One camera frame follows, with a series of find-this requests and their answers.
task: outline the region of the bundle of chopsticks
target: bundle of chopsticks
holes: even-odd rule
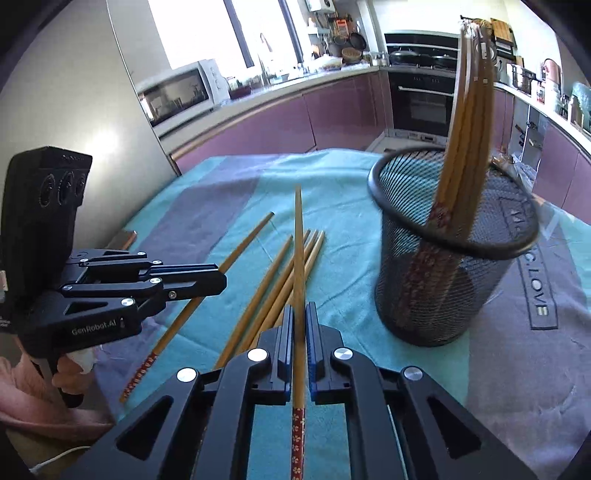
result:
[[[233,355],[239,355],[256,347],[258,336],[269,328],[279,326],[283,320],[282,310],[290,304],[294,310],[294,357],[292,376],[291,417],[291,479],[301,480],[304,471],[304,431],[306,422],[306,280],[314,267],[324,241],[324,232],[304,233],[301,189],[295,191],[294,236],[289,236],[274,262],[263,277],[259,287],[247,305],[234,331],[217,359],[215,368],[225,366]],[[292,239],[294,253],[279,274],[267,298],[259,306],[265,292],[279,269]]]
[[[461,26],[450,135],[428,225],[446,236],[470,237],[489,168],[494,69],[487,22]],[[432,299],[440,305],[461,258],[422,242],[413,257],[398,309],[409,319],[415,306]],[[438,306],[433,305],[434,316]]]
[[[234,262],[240,257],[240,255],[242,255],[244,250],[246,250],[274,215],[273,212],[270,212],[259,222],[259,224],[257,224],[256,227],[253,228],[236,249],[224,260],[224,262],[222,262],[219,266],[219,271],[224,274],[227,273]],[[310,231],[308,230],[302,238],[302,244],[308,240],[303,250],[305,261],[305,266],[303,267],[304,281],[310,275],[314,263],[316,262],[320,247],[324,241],[324,232],[314,231],[311,238],[309,238],[309,236]],[[256,347],[260,333],[275,326],[279,326],[283,319],[282,311],[284,306],[286,303],[293,304],[294,277],[296,276],[296,272],[294,271],[294,263],[296,260],[295,253],[281,270],[279,276],[275,279],[275,274],[279,270],[287,251],[290,249],[292,240],[292,235],[285,240],[283,247],[265,273],[255,294],[251,298],[251,301],[248,303],[230,335],[224,350],[217,359],[215,369],[224,367],[233,356]],[[260,303],[274,279],[275,283],[261,305]],[[121,394],[119,398],[120,402],[123,403],[127,400],[134,388],[139,384],[147,371],[170,344],[181,327],[188,321],[189,317],[195,312],[197,307],[201,305],[203,300],[204,298],[201,297],[195,298],[185,305],[181,313],[179,313],[174,319],[170,327],[164,332],[164,335],[158,340],[151,353],[137,369],[136,373]]]
[[[273,260],[255,294],[252,296],[251,301],[238,320],[226,346],[217,359],[214,369],[224,367],[233,356],[240,355],[256,347],[261,332],[281,325],[284,306],[286,304],[293,306],[294,283],[296,283],[298,268],[296,263],[297,238],[293,255],[275,279],[273,287],[269,290],[269,286],[276,276],[275,274],[279,270],[287,251],[290,249],[293,238],[290,235],[285,240],[283,247],[275,257],[275,260]],[[309,230],[303,233],[304,281],[307,280],[314,267],[323,241],[324,232],[314,231],[311,233],[311,236]],[[263,297],[268,290],[267,297],[263,301]]]

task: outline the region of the bottle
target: bottle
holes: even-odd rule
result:
[[[573,125],[583,126],[583,111],[581,110],[579,99],[575,95],[570,98],[568,120]]]

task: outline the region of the microwave oven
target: microwave oven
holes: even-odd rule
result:
[[[159,137],[230,98],[215,60],[201,60],[139,82],[139,102]]]

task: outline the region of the person's hand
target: person's hand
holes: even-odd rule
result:
[[[53,375],[51,384],[61,388],[62,392],[70,395],[86,393],[93,382],[92,372],[82,373],[82,367],[66,356],[57,361],[57,373]]]
[[[51,401],[55,399],[56,396],[51,395],[49,392],[49,385],[33,365],[34,361],[26,353],[20,340],[15,337],[15,341],[22,355],[19,364],[12,369],[14,385],[19,390],[42,400]],[[86,393],[93,381],[94,375],[92,372],[83,373],[83,369],[79,364],[67,356],[62,356],[57,361],[57,372],[53,375],[51,384],[54,387],[61,388],[64,393],[78,395]]]

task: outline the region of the built-in oven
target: built-in oven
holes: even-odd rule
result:
[[[394,129],[447,137],[455,79],[437,74],[389,72]]]

